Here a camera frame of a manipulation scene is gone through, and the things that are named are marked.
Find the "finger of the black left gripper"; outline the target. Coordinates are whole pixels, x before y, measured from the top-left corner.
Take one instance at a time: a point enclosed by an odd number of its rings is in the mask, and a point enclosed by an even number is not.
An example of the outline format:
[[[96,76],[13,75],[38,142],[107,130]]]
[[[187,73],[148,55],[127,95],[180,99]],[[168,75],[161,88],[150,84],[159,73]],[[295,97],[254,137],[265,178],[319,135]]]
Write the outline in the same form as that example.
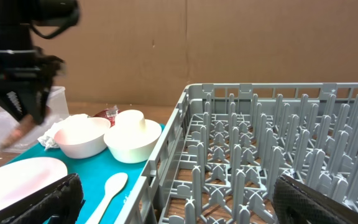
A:
[[[47,116],[47,100],[50,94],[50,87],[33,86],[30,89],[30,108],[29,112],[32,115],[34,122],[40,125],[44,122]]]
[[[21,121],[28,110],[25,99],[30,91],[25,90],[0,90],[0,107],[8,112],[16,121]]]

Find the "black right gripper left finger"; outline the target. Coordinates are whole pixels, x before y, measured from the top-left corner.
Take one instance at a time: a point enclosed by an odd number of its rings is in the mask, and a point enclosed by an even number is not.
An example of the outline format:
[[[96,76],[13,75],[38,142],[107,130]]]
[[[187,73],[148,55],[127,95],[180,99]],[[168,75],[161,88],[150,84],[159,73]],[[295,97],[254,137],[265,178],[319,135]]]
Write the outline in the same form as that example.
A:
[[[0,210],[0,224],[75,223],[84,204],[80,177],[72,173]]]

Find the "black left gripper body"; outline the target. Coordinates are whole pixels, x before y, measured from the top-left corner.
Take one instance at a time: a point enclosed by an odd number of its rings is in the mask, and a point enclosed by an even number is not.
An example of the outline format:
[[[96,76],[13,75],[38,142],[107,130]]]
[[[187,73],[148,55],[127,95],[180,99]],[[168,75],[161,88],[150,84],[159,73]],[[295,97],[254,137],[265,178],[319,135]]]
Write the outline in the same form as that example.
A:
[[[65,61],[42,49],[0,50],[0,90],[48,93],[53,79],[65,73]]]

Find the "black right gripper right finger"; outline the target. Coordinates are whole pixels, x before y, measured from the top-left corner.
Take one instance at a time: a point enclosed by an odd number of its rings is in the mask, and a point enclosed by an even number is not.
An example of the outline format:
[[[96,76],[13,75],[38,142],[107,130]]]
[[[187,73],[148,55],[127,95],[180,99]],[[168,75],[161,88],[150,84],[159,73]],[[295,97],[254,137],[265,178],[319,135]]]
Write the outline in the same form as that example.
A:
[[[290,176],[276,179],[273,209],[279,224],[358,224],[358,213]]]

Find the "white cup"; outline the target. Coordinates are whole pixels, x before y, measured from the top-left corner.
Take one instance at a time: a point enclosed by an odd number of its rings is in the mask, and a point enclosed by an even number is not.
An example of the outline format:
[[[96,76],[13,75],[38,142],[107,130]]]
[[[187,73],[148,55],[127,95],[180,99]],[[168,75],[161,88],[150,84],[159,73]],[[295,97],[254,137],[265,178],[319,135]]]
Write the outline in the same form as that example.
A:
[[[115,127],[126,131],[145,131],[146,123],[143,112],[139,110],[125,110],[115,118]]]

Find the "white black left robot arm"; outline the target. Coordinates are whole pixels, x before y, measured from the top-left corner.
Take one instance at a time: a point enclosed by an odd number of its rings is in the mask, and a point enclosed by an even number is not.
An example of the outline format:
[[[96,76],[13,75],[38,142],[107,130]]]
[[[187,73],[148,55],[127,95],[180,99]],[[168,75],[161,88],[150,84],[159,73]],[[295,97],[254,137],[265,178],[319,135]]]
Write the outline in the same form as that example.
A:
[[[76,0],[0,0],[0,107],[15,120],[42,124],[53,79],[65,62],[45,55],[31,34],[52,39],[77,25]]]

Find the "grey dishwasher rack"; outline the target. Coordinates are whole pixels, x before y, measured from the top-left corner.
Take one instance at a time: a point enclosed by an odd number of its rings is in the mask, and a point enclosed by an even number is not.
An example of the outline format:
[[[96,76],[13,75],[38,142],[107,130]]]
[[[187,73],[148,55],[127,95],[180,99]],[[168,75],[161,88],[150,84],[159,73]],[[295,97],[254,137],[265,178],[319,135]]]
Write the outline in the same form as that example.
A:
[[[276,223],[287,175],[358,213],[358,83],[192,84],[117,223]]]

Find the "clear plastic bin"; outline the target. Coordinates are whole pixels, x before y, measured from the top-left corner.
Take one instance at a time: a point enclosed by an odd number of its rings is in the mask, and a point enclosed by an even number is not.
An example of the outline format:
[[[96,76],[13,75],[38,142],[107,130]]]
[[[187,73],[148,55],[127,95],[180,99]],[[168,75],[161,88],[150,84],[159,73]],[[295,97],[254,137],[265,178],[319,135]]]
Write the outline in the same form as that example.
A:
[[[7,152],[22,153],[34,145],[38,144],[38,138],[43,136],[54,123],[69,117],[67,100],[65,97],[65,87],[54,86],[51,89],[47,106],[50,107],[51,113],[41,126],[36,126],[23,139],[7,149]],[[17,125],[17,121],[5,110],[0,107],[0,143],[8,136],[10,131]]]

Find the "teal tray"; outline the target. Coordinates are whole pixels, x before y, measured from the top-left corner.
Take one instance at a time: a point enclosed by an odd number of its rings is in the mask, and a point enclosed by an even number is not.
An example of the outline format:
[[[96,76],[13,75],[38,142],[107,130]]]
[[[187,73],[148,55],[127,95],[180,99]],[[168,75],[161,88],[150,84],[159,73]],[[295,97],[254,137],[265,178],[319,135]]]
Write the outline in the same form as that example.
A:
[[[128,180],[124,190],[113,198],[101,219],[101,223],[114,223],[137,179],[143,171],[146,162],[125,164],[117,161],[109,149],[86,159],[72,159],[64,155],[59,148],[45,150],[41,144],[36,144],[11,162],[33,157],[53,157],[65,163],[68,173],[77,173],[80,177],[84,192],[85,204],[78,216],[77,223],[85,223],[104,197],[104,186],[107,179],[115,173],[125,172]]]

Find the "crumpled white napkin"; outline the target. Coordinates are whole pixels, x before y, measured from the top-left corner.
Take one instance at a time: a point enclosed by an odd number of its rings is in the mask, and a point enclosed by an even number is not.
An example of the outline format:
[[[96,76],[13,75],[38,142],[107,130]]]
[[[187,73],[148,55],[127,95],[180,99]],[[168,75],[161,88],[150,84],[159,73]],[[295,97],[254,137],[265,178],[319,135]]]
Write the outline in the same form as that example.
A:
[[[74,114],[70,115],[66,119],[63,119],[57,123],[53,123],[51,128],[48,129],[41,137],[37,140],[38,142],[45,148],[47,151],[49,149],[57,149],[59,148],[58,144],[54,140],[55,134],[64,127],[67,123],[77,122],[82,119],[89,118],[87,114]]]

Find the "yellow plastic spoon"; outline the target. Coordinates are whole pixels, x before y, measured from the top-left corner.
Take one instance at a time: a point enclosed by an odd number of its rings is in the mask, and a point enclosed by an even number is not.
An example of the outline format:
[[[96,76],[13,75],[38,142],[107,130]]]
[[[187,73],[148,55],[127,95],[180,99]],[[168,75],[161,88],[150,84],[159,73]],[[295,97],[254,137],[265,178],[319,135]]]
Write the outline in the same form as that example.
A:
[[[98,224],[101,221],[111,200],[126,186],[127,180],[128,175],[125,172],[119,172],[110,176],[104,186],[104,197],[89,219],[87,219],[86,224]]]

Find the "pink bowl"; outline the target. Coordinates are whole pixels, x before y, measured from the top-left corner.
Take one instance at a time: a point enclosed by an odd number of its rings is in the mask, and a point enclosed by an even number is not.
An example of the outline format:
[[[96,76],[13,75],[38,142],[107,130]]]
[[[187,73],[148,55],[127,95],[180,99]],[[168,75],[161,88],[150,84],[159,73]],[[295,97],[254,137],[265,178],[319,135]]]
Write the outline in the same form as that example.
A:
[[[110,121],[100,117],[68,121],[53,138],[67,157],[85,159],[107,148],[104,134],[110,127]]]

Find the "white pink plate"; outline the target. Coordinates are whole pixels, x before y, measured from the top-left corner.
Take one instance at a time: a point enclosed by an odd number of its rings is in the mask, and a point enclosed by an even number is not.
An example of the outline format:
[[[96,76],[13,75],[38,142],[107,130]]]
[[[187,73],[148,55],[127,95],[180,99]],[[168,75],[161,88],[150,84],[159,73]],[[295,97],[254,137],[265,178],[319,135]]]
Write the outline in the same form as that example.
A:
[[[0,167],[0,210],[67,174],[66,165],[52,157],[33,157]]]

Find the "red snack wrapper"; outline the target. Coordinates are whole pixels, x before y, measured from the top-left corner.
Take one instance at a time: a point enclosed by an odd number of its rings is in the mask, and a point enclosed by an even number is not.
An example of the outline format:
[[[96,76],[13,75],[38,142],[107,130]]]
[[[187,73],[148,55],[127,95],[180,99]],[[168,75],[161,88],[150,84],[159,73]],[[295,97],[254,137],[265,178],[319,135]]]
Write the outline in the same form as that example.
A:
[[[119,108],[116,105],[114,105],[113,107],[106,108],[106,109],[100,111],[99,113],[96,113],[94,115],[94,117],[105,118],[105,119],[109,120],[109,122],[111,123],[111,126],[114,126],[116,116],[119,113],[120,113]]]

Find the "pale green bowl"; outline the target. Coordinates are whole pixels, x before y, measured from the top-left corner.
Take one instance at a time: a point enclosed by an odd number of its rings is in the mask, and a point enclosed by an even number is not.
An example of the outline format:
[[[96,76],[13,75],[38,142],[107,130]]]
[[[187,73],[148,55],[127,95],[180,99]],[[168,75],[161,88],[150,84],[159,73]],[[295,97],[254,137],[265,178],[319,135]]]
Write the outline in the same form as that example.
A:
[[[117,161],[135,164],[149,159],[161,133],[162,127],[149,119],[138,123],[116,121],[104,134],[104,142]]]

